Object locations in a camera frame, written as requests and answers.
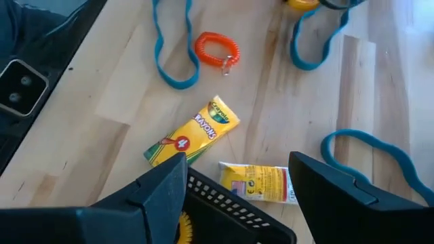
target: black basket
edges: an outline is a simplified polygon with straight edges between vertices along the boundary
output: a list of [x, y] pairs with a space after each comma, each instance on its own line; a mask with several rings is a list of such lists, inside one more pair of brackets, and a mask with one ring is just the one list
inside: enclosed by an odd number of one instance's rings
[[192, 243], [296, 243], [291, 229], [192, 168], [184, 211], [192, 222]]

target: blue strap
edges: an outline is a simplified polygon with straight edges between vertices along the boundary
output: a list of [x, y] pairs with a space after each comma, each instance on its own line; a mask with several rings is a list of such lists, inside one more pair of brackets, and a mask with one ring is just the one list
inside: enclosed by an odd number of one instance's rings
[[332, 2], [329, 2], [328, 0], [319, 0], [319, 3], [330, 8], [330, 9], [341, 9], [342, 10], [342, 9], [349, 9], [349, 8], [355, 7], [364, 1], [365, 0], [349, 0], [349, 1], [347, 1], [347, 4], [345, 4], [345, 5], [336, 5]]
[[160, 26], [158, 25], [157, 5], [158, 5], [159, 0], [152, 0], [153, 19], [154, 19], [155, 28], [157, 29], [157, 33], [158, 33], [158, 38], [157, 38], [157, 42], [155, 43], [155, 51], [154, 51], [155, 52], [155, 64], [157, 64], [157, 69], [158, 69], [158, 72], [161, 75], [161, 77], [165, 80], [165, 82], [167, 82], [167, 84], [169, 84], [170, 86], [172, 86], [175, 89], [189, 88], [190, 86], [194, 85], [199, 78], [199, 69], [200, 69], [199, 59], [196, 56], [196, 53], [191, 48], [192, 27], [191, 27], [191, 22], [190, 22], [190, 18], [189, 18], [189, 12], [191, 9], [191, 1], [192, 0], [186, 0], [186, 5], [185, 5], [185, 22], [187, 25], [187, 51], [189, 53], [189, 57], [190, 57], [191, 62], [196, 67], [196, 71], [193, 74], [193, 76], [190, 77], [189, 79], [187, 79], [185, 81], [177, 81], [177, 80], [171, 78], [166, 72], [164, 72], [164, 70], [162, 69], [162, 67], [160, 66], [160, 64], [158, 62], [161, 49], [163, 49], [164, 38], [163, 38], [163, 34], [161, 33]]
[[317, 9], [314, 9], [312, 11], [304, 13], [303, 16], [301, 17], [301, 19], [299, 19], [299, 21], [297, 21], [295, 23], [294, 30], [292, 32], [292, 38], [290, 41], [289, 51], [290, 51], [290, 56], [291, 56], [291, 59], [292, 59], [292, 62], [294, 63], [294, 65], [297, 68], [302, 69], [302, 70], [314, 70], [314, 69], [318, 68], [324, 61], [326, 61], [326, 59], [330, 53], [330, 44], [332, 42], [333, 37], [336, 34], [338, 34], [340, 32], [340, 30], [342, 30], [348, 24], [349, 10], [352, 7], [355, 7], [356, 5], [359, 5], [363, 1], [365, 1], [365, 0], [350, 0], [348, 5], [335, 5], [333, 3], [330, 3], [327, 0], [319, 0], [319, 2], [322, 5], [324, 5], [325, 7], [328, 7], [330, 9], [346, 9], [346, 11], [340, 17], [339, 27], [332, 33], [332, 35], [330, 35], [330, 37], [324, 43], [322, 58], [321, 58], [321, 61], [319, 61], [318, 63], [310, 63], [310, 62], [304, 61], [300, 57], [300, 55], [298, 54], [298, 37], [300, 36], [300, 32], [301, 32], [301, 28], [302, 28], [302, 22], [304, 20], [310, 18], [311, 16], [315, 15], [321, 9], [321, 7], [318, 7]]
[[416, 173], [416, 168], [414, 167], [409, 156], [398, 147], [382, 142], [365, 132], [354, 129], [341, 129], [326, 136], [321, 142], [321, 155], [328, 165], [352, 175], [359, 182], [370, 184], [370, 181], [363, 174], [353, 168], [341, 165], [332, 156], [330, 151], [330, 141], [335, 136], [351, 136], [361, 140], [362, 142], [365, 142], [366, 144], [369, 144], [374, 148], [378, 148], [385, 151], [386, 153], [389, 153], [398, 162], [408, 185], [417, 193], [419, 193], [425, 199], [428, 205], [434, 206], [434, 192], [419, 180]]

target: orange coil keychain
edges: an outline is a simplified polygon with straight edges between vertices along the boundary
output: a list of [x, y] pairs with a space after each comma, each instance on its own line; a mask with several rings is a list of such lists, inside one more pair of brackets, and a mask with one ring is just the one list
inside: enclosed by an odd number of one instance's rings
[[[216, 58], [212, 55], [207, 54], [205, 52], [205, 43], [207, 41], [219, 43], [225, 46], [229, 50], [231, 55], [228, 55], [226, 58]], [[221, 67], [223, 75], [229, 74], [229, 72], [231, 71], [231, 67], [239, 61], [240, 57], [238, 45], [236, 42], [234, 42], [234, 40], [224, 35], [211, 32], [204, 32], [199, 36], [199, 38], [197, 38], [195, 43], [195, 51], [197, 57], [199, 57], [202, 62], [205, 62], [212, 66]]]

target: butcher block countertop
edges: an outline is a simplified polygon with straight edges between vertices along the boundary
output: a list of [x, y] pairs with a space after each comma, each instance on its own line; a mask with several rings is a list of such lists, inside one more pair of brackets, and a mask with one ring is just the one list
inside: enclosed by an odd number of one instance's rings
[[[409, 153], [421, 180], [434, 189], [431, 0], [362, 3], [334, 38], [329, 58], [309, 72], [288, 56], [297, 13], [281, 1], [193, 1], [193, 38], [204, 31], [229, 36], [241, 59], [227, 77], [202, 64], [199, 82], [182, 91], [157, 73], [151, 7], [151, 1], [107, 1], [0, 177], [1, 207], [90, 205], [119, 190], [151, 168], [143, 157], [148, 147], [215, 95], [241, 123], [193, 164], [214, 180], [219, 161], [288, 166], [293, 150], [322, 160], [321, 140], [353, 128]], [[160, 63], [185, 79], [194, 66], [186, 54], [184, 2], [164, 0], [158, 13], [165, 36]], [[320, 52], [339, 16], [324, 11], [303, 26], [300, 51], [307, 58]], [[332, 148], [376, 186], [425, 204], [390, 156], [348, 138]], [[254, 204], [293, 229], [299, 243], [313, 242], [298, 206]]]

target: yellow packet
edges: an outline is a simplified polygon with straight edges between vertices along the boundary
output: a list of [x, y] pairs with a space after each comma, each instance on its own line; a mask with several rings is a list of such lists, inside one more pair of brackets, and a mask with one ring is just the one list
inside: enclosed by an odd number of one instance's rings
[[151, 146], [143, 155], [155, 167], [176, 153], [185, 152], [190, 165], [238, 124], [237, 115], [215, 96], [185, 125]]
[[246, 200], [298, 204], [286, 167], [223, 162], [219, 165], [220, 184]]

